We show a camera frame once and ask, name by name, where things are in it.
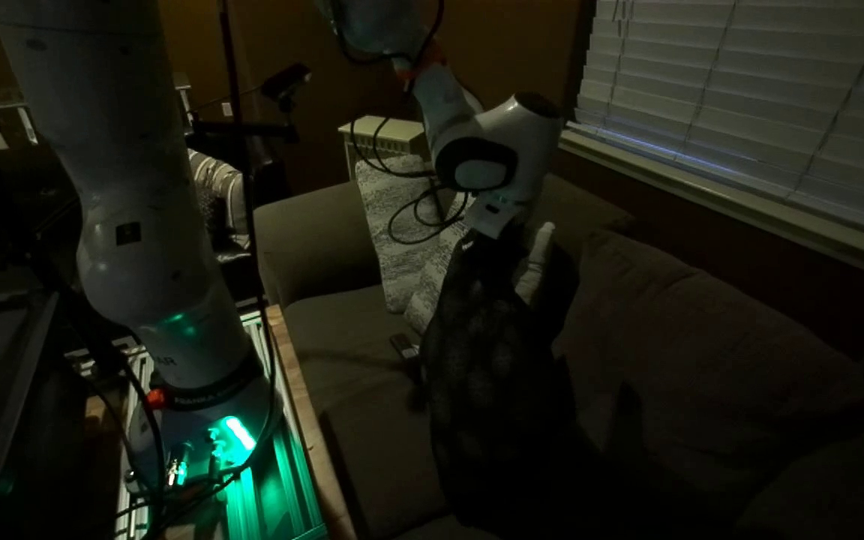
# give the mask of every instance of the window blinds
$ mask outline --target window blinds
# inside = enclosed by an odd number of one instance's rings
[[[864,0],[597,0],[576,123],[864,225]]]

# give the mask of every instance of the couch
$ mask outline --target couch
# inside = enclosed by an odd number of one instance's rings
[[[383,305],[357,185],[254,218],[261,282],[285,312],[357,533],[492,536],[465,529],[437,486],[428,419],[389,346],[420,336]],[[567,296],[552,348],[597,462],[574,505],[602,521],[587,531],[864,536],[864,358],[633,241],[631,214],[567,180],[545,176],[544,218],[557,225],[544,290]]]

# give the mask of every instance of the gray couch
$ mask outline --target gray couch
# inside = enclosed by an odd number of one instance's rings
[[[587,518],[611,536],[695,536],[695,521],[708,536],[864,536],[864,362],[618,233],[633,215],[557,176],[534,218],[557,225],[565,272],[545,288],[580,278],[556,355],[609,467],[587,486]],[[361,536],[489,536],[462,529],[437,490],[425,416],[389,348],[413,332],[383,310],[357,188],[261,208],[257,259]]]

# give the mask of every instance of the window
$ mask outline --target window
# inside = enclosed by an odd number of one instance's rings
[[[597,0],[574,125],[864,228],[864,0]]]

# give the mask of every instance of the couch armrest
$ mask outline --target couch armrest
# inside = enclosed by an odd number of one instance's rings
[[[355,183],[257,208],[254,237],[261,285],[283,305],[378,282]]]

